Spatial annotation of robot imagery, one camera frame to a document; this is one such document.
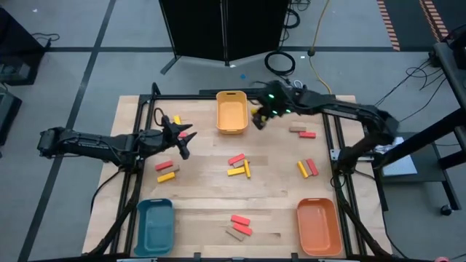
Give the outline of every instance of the metal clamp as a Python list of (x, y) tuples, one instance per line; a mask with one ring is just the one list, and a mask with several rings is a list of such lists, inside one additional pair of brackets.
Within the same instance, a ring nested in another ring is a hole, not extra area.
[[(338, 155), (340, 155), (340, 149), (331, 149), (330, 150), (330, 158), (332, 161), (338, 160)], [(373, 156), (360, 156), (358, 158), (359, 162), (372, 162), (374, 160)]]

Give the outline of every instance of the yellow block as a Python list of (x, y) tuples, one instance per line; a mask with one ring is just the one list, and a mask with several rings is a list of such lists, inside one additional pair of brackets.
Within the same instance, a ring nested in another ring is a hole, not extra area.
[(306, 172), (306, 169), (304, 168), (304, 165), (301, 161), (298, 161), (298, 168), (299, 171), (301, 171), (301, 174), (303, 175), (303, 178), (307, 178), (309, 175)]
[(245, 170), (246, 170), (246, 176), (250, 178), (249, 164), (248, 164), (247, 159), (245, 159)]
[(238, 168), (234, 168), (232, 170), (227, 170), (226, 171), (228, 176), (230, 176), (230, 175), (239, 175), (239, 174), (243, 174), (244, 172), (245, 172), (245, 167), (238, 167)]
[(176, 115), (173, 117), (173, 121), (175, 124), (181, 124), (181, 117), (179, 115)]
[(168, 174), (165, 174), (163, 176), (159, 176), (157, 178), (157, 182), (162, 183), (165, 182), (166, 180), (170, 180), (175, 177), (175, 172), (170, 172)]

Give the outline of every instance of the teal bin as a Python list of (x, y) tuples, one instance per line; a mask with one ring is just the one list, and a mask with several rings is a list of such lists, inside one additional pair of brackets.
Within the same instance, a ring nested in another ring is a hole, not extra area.
[(173, 248), (175, 212), (169, 199), (139, 202), (138, 244), (134, 253), (140, 257), (167, 255)]

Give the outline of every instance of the metal stand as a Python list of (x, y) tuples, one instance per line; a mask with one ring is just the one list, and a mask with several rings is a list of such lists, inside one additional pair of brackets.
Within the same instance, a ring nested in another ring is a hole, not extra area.
[[(462, 109), (457, 109), (417, 134), (404, 134), (408, 139), (389, 150), (378, 164), (382, 167), (412, 154), (418, 174), (383, 177), (383, 181), (385, 183), (441, 182), (449, 199), (449, 205), (442, 207), (441, 214), (450, 215), (449, 211), (460, 210), (461, 206), (446, 169), (466, 162), (465, 133), (463, 132), (466, 118), (463, 112)], [(449, 156), (440, 157), (437, 147), (433, 143), (452, 130), (457, 136), (462, 150)]]

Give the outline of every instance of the concrete floor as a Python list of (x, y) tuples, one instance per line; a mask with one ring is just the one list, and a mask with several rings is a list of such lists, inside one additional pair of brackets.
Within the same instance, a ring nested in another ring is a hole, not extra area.
[[(0, 3), (31, 33), (59, 33), (54, 47), (93, 47), (109, 3), (114, 0), (1, 0)], [(301, 25), (290, 30), (285, 46), (311, 43), (323, 0), (313, 0), (301, 12)], [(116, 0), (102, 41), (103, 47), (167, 47), (165, 24), (156, 0)], [(390, 47), (375, 1), (332, 0), (323, 20), (319, 47)], [(296, 59), (291, 79), (325, 92), (316, 81), (304, 52), (290, 52)], [(0, 261), (17, 261), (46, 183), (52, 161), (39, 157), (39, 132), (64, 126), (88, 66), (90, 52), (47, 53), (36, 83), (12, 87), (23, 100), (0, 159)], [(163, 94), (197, 94), (201, 89), (237, 89), (251, 81), (277, 77), (264, 67), (264, 55), (235, 61), (237, 67), (181, 58), (166, 75), (159, 73), (171, 59), (168, 52), (99, 53), (92, 68), (75, 130), (109, 134), (120, 95), (149, 93), (156, 82)], [(334, 93), (356, 95), (360, 103), (375, 103), (405, 77), (405, 69), (418, 66), (427, 55), (410, 52), (319, 52), (313, 58), (320, 75)], [(272, 66), (287, 67), (275, 57)], [(420, 108), (436, 86), (419, 91), (421, 79), (410, 79), (381, 108), (401, 119)], [(401, 131), (417, 132), (459, 106), (445, 83), (421, 113), (402, 123)], [(439, 143), (456, 143), (453, 136)], [(458, 150), (442, 147), (442, 154)], [(39, 227), (29, 260), (62, 258), (81, 253), (89, 220), (92, 194), (102, 163), (94, 159), (64, 159)], [(451, 180), (460, 201), (466, 203), (463, 166), (451, 169)], [(433, 259), (464, 253), (466, 214), (438, 214), (447, 203), (441, 184), (386, 185), (390, 211), (385, 213), (394, 243), (411, 258)]]

